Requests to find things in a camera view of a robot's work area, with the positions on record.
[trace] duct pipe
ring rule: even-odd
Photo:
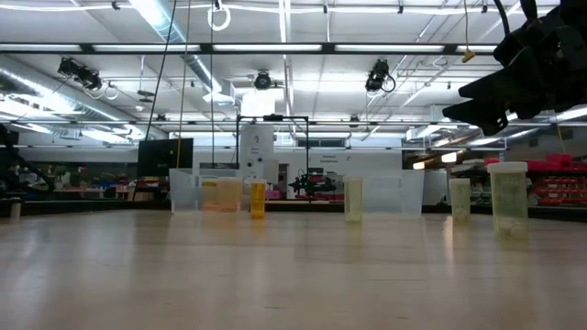
[[[185,33],[173,22],[172,25],[172,11],[163,0],[129,0],[129,2],[137,9],[141,16],[149,23],[149,25],[157,32],[157,35],[167,42],[167,35],[169,29],[172,29],[170,34],[170,43],[185,43]],[[180,56],[194,72],[195,76],[202,82],[205,89],[209,92],[220,93],[222,87],[218,80],[212,76],[212,73],[205,67],[204,63],[196,55],[181,55]]]
[[[59,88],[59,91],[55,94],[63,98],[64,101],[71,105],[79,105],[80,107],[89,109],[90,111],[113,121],[137,120],[134,116],[115,109],[101,101],[95,100],[67,84],[61,86],[61,82],[31,69],[29,65],[18,60],[13,60],[6,55],[0,55],[0,76],[3,76],[5,79],[15,82],[18,85],[25,85],[30,92],[37,94],[41,94],[41,90],[55,91]],[[151,132],[157,138],[167,138],[167,135],[157,128],[151,130]]]

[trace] black monitor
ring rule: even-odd
[[[168,176],[177,167],[177,138],[142,141],[138,144],[138,176]],[[194,139],[182,138],[180,169],[191,169],[194,162]]]

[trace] wooden floor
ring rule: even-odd
[[[479,216],[171,217],[125,211],[0,225],[0,329],[587,328],[587,225],[524,243]]]

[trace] ceiling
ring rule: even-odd
[[[515,0],[503,0],[506,9],[515,5]],[[558,4],[554,0],[538,0],[541,9]],[[278,0],[229,1],[224,5],[239,5],[257,9],[279,8]],[[361,0],[329,0],[329,8],[357,8],[364,6]],[[17,11],[0,8],[0,40],[3,42],[73,42],[73,43],[151,43],[161,39],[146,20],[127,1],[118,1],[122,10],[97,9],[87,11],[38,12]],[[178,6],[187,6],[187,0],[179,0]],[[209,1],[192,1],[193,5],[209,5]],[[405,12],[397,14],[322,12],[291,14],[291,23],[284,31],[288,42],[326,42],[327,32],[331,42],[444,42],[465,41],[464,15],[430,15],[410,13],[408,9],[462,8],[460,0],[404,0]],[[85,7],[110,6],[110,1],[96,0],[19,0],[3,1],[2,5],[29,7]],[[293,11],[305,8],[322,8],[322,0],[291,0]],[[371,0],[370,8],[396,8],[398,1]],[[468,6],[477,12],[469,13],[469,40],[474,43],[498,43],[504,36],[500,17],[490,11],[479,13],[482,1],[469,0]],[[231,10],[232,19],[222,31],[211,32],[206,18],[206,8],[191,9],[189,41],[193,43],[215,42],[282,42],[280,15],[277,13]],[[215,14],[215,19],[223,19]],[[188,10],[178,9],[176,23],[187,31]],[[509,16],[511,29],[525,21],[518,9]],[[149,118],[150,111],[139,112],[136,91],[139,89],[140,56],[121,55],[73,55],[77,61],[100,71],[103,79],[113,83],[119,90],[115,100],[100,101],[139,119]],[[57,73],[59,55],[13,56],[27,66],[63,81]],[[367,72],[377,59],[388,60],[395,68],[397,78],[394,93],[376,98],[367,97],[364,83]],[[492,57],[478,56],[463,64],[460,57],[445,56],[377,56],[377,55],[289,55],[293,83],[293,107],[291,114],[310,116],[315,119],[349,119],[352,114],[365,120],[412,119],[429,120],[434,109],[462,102],[458,87],[472,82],[488,73],[501,69]],[[156,78],[160,73],[162,56],[145,57],[143,90],[155,91]],[[284,60],[282,55],[212,55],[201,56],[203,63],[217,78],[229,79],[238,87],[237,93],[251,90],[250,75],[258,70],[269,70],[271,77],[283,82]],[[436,79],[433,76],[443,70]],[[183,111],[185,119],[205,119],[214,110],[215,118],[221,120],[235,117],[234,107],[214,106],[204,102],[207,94],[202,85],[188,69],[187,87],[184,89]],[[81,91],[75,82],[66,82]],[[424,90],[416,97],[412,95]],[[277,97],[277,113],[285,114],[283,90],[273,91]],[[157,98],[155,114],[166,114],[169,119],[178,119],[182,109],[183,61],[179,56],[167,56],[162,71],[162,82]],[[401,127],[382,127],[381,131],[395,131]],[[177,130],[170,127],[168,131]]]

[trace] ventilation duct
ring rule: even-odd
[[[11,93],[35,94],[37,96],[54,95],[60,97],[65,104],[71,105],[73,109],[85,110],[79,115],[72,113],[70,116],[75,120],[87,120],[89,117],[103,118],[104,120],[136,120],[135,117],[97,101],[66,84],[61,86],[61,82],[35,71],[29,65],[11,59],[6,55],[0,55],[0,81],[5,82],[7,86],[19,86],[17,89],[11,88],[11,90],[14,90]],[[167,135],[156,127],[151,129],[151,134],[157,138],[167,138]]]
[[[185,33],[173,22],[172,25],[172,11],[163,0],[129,0],[129,2],[137,9],[141,16],[151,25],[151,27],[157,32],[157,35],[164,41],[167,42],[167,35],[169,29],[172,29],[170,34],[170,43],[185,43]],[[233,95],[226,94],[225,89],[220,85],[218,80],[212,76],[212,73],[205,67],[204,63],[196,55],[181,55],[181,58],[187,63],[190,69],[194,72],[195,76],[204,85],[204,88],[209,93],[216,93],[218,95],[224,95],[231,98],[232,104],[234,104]]]

